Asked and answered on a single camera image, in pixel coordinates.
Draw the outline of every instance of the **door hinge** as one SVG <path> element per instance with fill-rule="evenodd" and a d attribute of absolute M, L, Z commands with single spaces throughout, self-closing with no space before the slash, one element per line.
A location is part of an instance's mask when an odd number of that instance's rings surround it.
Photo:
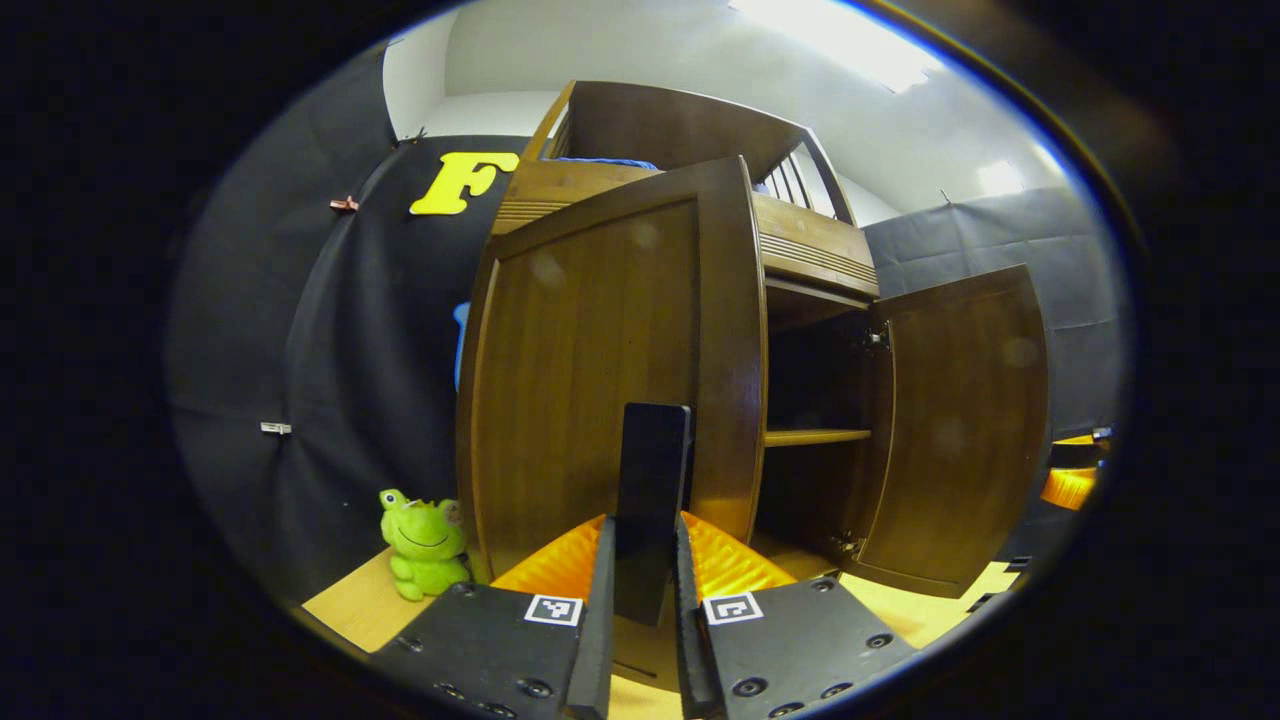
<path fill-rule="evenodd" d="M 836 552 L 846 560 L 858 560 L 863 555 L 863 546 L 867 544 L 867 538 L 854 537 L 849 530 L 832 534 L 828 539 L 835 543 Z"/>
<path fill-rule="evenodd" d="M 888 323 L 881 323 L 878 328 L 867 328 L 867 334 L 863 336 L 863 350 L 874 352 L 877 348 L 883 348 L 886 352 L 893 351 L 888 342 Z"/>

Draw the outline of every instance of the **black curtain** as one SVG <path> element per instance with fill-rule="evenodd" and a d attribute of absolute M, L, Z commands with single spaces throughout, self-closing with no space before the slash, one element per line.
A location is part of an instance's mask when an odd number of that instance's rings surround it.
<path fill-rule="evenodd" d="M 1126 295 L 1106 227 L 1066 188 L 943 205 L 864 228 L 882 297 L 1025 263 L 1044 318 L 1052 439 L 1114 425 L 1129 365 Z M 1056 544 L 1074 512 L 1044 502 L 1038 471 L 1023 521 L 997 560 Z"/>
<path fill-rule="evenodd" d="M 470 296 L 508 176 L 460 215 L 408 206 L 442 154 L 527 141 L 397 146 L 381 56 L 298 97 L 214 186 L 183 242 L 165 329 L 189 477 L 237 557 L 294 602 L 379 552 L 379 489 L 454 493 L 452 310 Z M 329 208 L 348 195 L 358 213 Z"/>

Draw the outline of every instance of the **yellow letter f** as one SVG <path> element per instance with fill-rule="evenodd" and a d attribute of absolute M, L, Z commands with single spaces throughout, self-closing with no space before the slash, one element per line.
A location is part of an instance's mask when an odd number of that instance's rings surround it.
<path fill-rule="evenodd" d="M 467 201 L 462 200 L 463 187 L 471 188 L 471 197 L 484 195 L 498 177 L 494 165 L 509 173 L 516 169 L 520 156 L 515 152 L 447 152 L 440 156 L 440 161 L 444 167 L 435 176 L 435 182 L 426 195 L 408 206 L 410 213 L 457 215 L 467 209 Z"/>

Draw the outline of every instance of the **ceiling light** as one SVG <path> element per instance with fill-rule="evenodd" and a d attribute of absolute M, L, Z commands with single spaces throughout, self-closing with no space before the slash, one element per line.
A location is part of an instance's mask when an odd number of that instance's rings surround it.
<path fill-rule="evenodd" d="M 978 168 L 978 182 L 982 183 L 982 191 L 986 195 L 1006 195 L 1023 191 L 1023 181 L 1007 160 L 1001 160 L 986 168 Z"/>
<path fill-rule="evenodd" d="M 728 6 L 760 24 L 800 40 L 890 90 L 929 79 L 936 58 L 861 10 L 832 0 L 730 0 Z"/>

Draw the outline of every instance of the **wooden cabinet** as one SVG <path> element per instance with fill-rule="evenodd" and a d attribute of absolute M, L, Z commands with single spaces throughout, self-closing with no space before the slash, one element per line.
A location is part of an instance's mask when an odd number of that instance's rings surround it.
<path fill-rule="evenodd" d="M 696 409 L 691 510 L 749 534 L 767 379 L 749 192 L 740 159 L 704 163 L 488 245 L 458 413 L 460 496 L 483 577 L 613 512 L 632 401 Z"/>
<path fill-rule="evenodd" d="M 805 128 L 620 87 L 636 86 L 566 88 L 481 259 L 457 462 L 477 575 L 614 511 L 622 411 L 639 401 L 694 409 L 695 515 L 795 559 L 799 574 L 838 566 L 963 594 L 1016 523 L 1044 438 L 1044 332 L 1027 269 L 881 301 L 838 183 L 837 218 L 751 190 L 812 138 Z M 719 140 L 659 151 L 662 133 L 623 132 L 663 97 L 666 133 Z M 641 115 L 589 138 L 605 101 Z"/>

